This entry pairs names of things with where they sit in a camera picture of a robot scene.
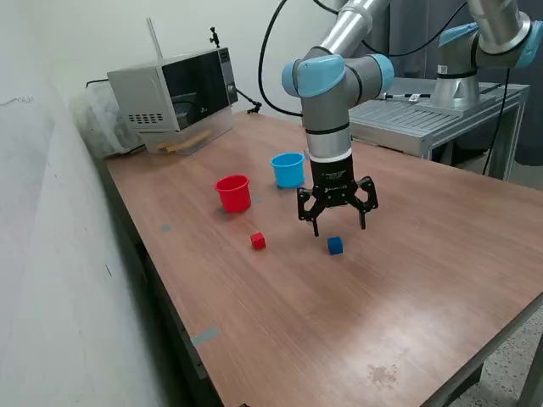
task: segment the black cable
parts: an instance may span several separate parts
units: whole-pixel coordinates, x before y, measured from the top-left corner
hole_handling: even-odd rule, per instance
[[[260,57],[258,60],[258,87],[260,89],[260,95],[262,95],[262,98],[264,99],[264,101],[272,109],[276,110],[279,113],[287,114],[289,116],[302,117],[302,113],[295,113],[295,112],[290,112],[285,109],[281,109],[277,107],[275,104],[273,104],[272,102],[270,102],[270,99],[267,98],[266,93],[264,92],[264,86],[262,85],[262,66],[264,65],[264,54],[266,53],[268,40],[270,39],[270,34],[272,33],[273,25],[275,24],[275,21],[277,20],[277,17],[286,2],[287,0],[281,0],[279,5],[277,6],[277,9],[275,10],[275,13],[273,14],[273,17],[271,17],[270,24],[268,25],[266,34],[264,35],[264,41],[262,42],[262,48],[260,49]]]
[[[318,5],[319,7],[325,9],[326,11],[328,11],[329,13],[333,13],[333,14],[338,14],[338,12],[332,8],[329,8],[328,6],[322,4],[319,0],[313,0],[313,2]],[[426,41],[423,45],[421,45],[420,47],[417,47],[415,49],[412,49],[411,51],[407,52],[407,53],[382,53],[381,51],[375,49],[374,47],[372,47],[371,45],[369,45],[366,41],[362,40],[362,44],[364,44],[364,46],[369,49],[370,51],[372,51],[373,53],[381,53],[382,55],[386,56],[386,57],[405,57],[407,55],[411,55],[412,53],[417,53],[418,51],[420,51],[421,49],[427,47],[428,45],[430,45],[432,42],[435,41],[435,39],[440,36],[443,31],[445,31],[445,29],[447,28],[447,26],[451,23],[451,21],[456,17],[456,15],[458,13],[460,13],[460,11],[466,7],[467,5],[467,2],[463,3],[459,8],[456,9],[456,11],[452,14],[452,16],[449,18],[449,20],[446,22],[446,24],[443,26],[443,28],[441,30],[439,30],[432,38],[430,38],[428,41]]]
[[[336,10],[334,10],[333,8],[328,7],[326,4],[323,4],[323,3],[319,2],[319,0],[313,0],[313,2],[314,2],[317,6],[319,6],[320,8],[322,8],[322,9],[328,11],[329,13],[336,14],[336,15],[339,14],[339,11],[336,11]]]
[[[247,110],[248,114],[259,113],[260,112],[260,108],[262,107],[262,103],[256,102],[255,100],[251,99],[249,96],[247,96],[245,93],[241,92],[237,88],[236,88],[236,92],[239,93],[241,96],[243,96],[245,99],[247,99],[248,102],[253,104],[254,107],[252,109]]]
[[[511,73],[511,70],[507,70],[507,73],[506,73],[506,85],[505,85],[505,89],[503,91],[503,100],[501,101],[500,113],[498,114],[498,122],[495,125],[494,136],[492,137],[492,144],[490,144],[489,155],[486,158],[486,163],[484,163],[483,175],[486,174],[486,169],[488,168],[489,162],[490,162],[490,156],[492,155],[492,151],[494,150],[495,140],[498,137],[498,131],[500,130],[501,117],[503,116],[503,110],[506,107],[507,88],[509,87],[509,74],[510,73]]]
[[[88,88],[89,85],[91,85],[92,83],[100,83],[100,82],[109,82],[109,79],[97,79],[95,81],[89,81],[87,82],[87,84],[85,85],[85,89]]]

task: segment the small blue block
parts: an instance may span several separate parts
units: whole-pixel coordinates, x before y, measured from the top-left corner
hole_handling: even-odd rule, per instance
[[[343,242],[341,242],[341,237],[330,237],[328,239],[328,251],[332,256],[343,253]]]

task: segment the red cube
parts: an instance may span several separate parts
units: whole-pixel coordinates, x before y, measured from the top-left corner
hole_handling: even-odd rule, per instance
[[[264,239],[264,235],[260,232],[251,235],[251,242],[253,243],[254,250],[262,250],[266,247],[266,240]]]

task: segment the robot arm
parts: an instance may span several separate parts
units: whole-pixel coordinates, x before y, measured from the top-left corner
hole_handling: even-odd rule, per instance
[[[313,223],[325,209],[350,204],[360,213],[378,206],[367,176],[355,181],[349,109],[386,92],[395,77],[383,55],[347,59],[372,30],[390,0],[349,0],[324,41],[283,70],[283,88],[300,98],[314,187],[299,188],[298,213]],[[439,45],[439,79],[430,101],[447,107],[479,102],[478,67],[512,68],[531,62],[543,37],[543,24],[518,11],[517,0],[468,0],[476,23],[445,31]],[[367,192],[366,202],[355,196]],[[315,203],[305,210],[310,197]]]
[[[434,106],[463,109],[479,103],[479,68],[523,68],[534,59],[543,23],[532,22],[516,0],[469,0],[476,21],[445,31],[439,41]]]
[[[394,67],[383,55],[348,58],[372,30],[373,19],[390,0],[349,0],[339,11],[324,41],[283,70],[283,88],[301,99],[314,187],[298,189],[300,220],[313,223],[325,209],[350,204],[358,209],[361,227],[365,213],[378,206],[375,186],[367,176],[355,181],[349,131],[349,109],[373,99],[392,85]],[[367,192],[366,202],[356,191]],[[315,203],[305,210],[310,197]]]

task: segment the red cup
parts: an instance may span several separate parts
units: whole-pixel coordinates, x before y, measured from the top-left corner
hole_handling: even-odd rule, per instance
[[[251,206],[249,178],[246,176],[235,175],[222,178],[216,183],[215,190],[219,193],[226,212],[232,214],[244,212]]]

